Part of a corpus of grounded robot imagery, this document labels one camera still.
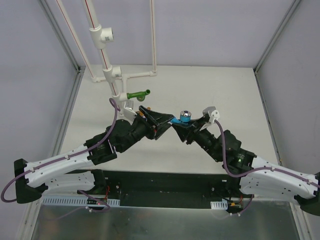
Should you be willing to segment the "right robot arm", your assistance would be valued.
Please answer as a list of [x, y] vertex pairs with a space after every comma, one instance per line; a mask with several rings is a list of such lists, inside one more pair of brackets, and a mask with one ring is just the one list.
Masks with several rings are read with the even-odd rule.
[[197, 143], [235, 179], [225, 184], [228, 196], [234, 198], [242, 193], [284, 200], [298, 205], [308, 214], [319, 216], [319, 173], [298, 172], [243, 149], [241, 141], [208, 114], [187, 122], [172, 120], [171, 125], [182, 142]]

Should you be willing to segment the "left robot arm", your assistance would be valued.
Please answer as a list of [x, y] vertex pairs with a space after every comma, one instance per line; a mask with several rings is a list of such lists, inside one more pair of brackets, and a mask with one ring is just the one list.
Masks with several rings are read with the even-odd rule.
[[105, 132], [84, 144], [51, 158], [14, 162], [16, 202], [26, 204], [40, 199], [50, 189], [49, 182], [80, 168], [91, 168], [117, 158], [143, 138], [157, 140], [171, 127], [172, 114], [159, 113], [143, 106], [133, 122], [114, 118]]

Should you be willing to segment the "blue water faucet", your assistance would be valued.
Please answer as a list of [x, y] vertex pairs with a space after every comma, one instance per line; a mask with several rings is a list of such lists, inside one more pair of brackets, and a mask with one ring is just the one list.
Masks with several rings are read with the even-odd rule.
[[188, 110], [182, 110], [180, 112], [179, 118], [174, 117], [170, 123], [171, 124], [182, 124], [186, 125], [191, 121], [192, 113]]

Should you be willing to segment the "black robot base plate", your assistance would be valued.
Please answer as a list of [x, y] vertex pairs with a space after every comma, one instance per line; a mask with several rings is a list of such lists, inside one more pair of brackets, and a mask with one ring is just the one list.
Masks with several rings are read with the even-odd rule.
[[122, 207], [209, 209], [224, 198], [249, 198], [227, 174], [94, 170], [89, 195], [107, 196]]

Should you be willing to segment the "white PVC pipe stand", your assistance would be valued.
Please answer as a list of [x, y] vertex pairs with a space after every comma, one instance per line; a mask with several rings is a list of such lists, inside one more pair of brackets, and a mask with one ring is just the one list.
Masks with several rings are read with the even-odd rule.
[[81, 44], [81, 41], [76, 33], [76, 30], [68, 16], [67, 10], [65, 9], [63, 2], [61, 0], [56, 1], [57, 6], [66, 22], [66, 25], [74, 39], [74, 42], [82, 56], [86, 68], [89, 71], [91, 80], [94, 83], [107, 82], [111, 91], [111, 98], [116, 102], [116, 109], [119, 110], [119, 114], [122, 117], [121, 109], [123, 104], [127, 100], [127, 81], [134, 78], [144, 78], [144, 77], [155, 77], [158, 75], [157, 66], [157, 50], [156, 50], [156, 31], [155, 31], [155, 4], [151, 0], [149, 2], [149, 12], [150, 12], [150, 27], [151, 27], [151, 47], [152, 47], [152, 69], [150, 71], [137, 72], [137, 73], [127, 73], [123, 74], [120, 66], [112, 66], [108, 51], [107, 43], [114, 41], [114, 33], [112, 28], [103, 28], [98, 20], [94, 4], [91, 0], [83, 0], [83, 8], [88, 21], [88, 30], [91, 36], [91, 40], [97, 49], [98, 55], [102, 64], [103, 77], [98, 77], [94, 74], [90, 61], [85, 53], [85, 50]]

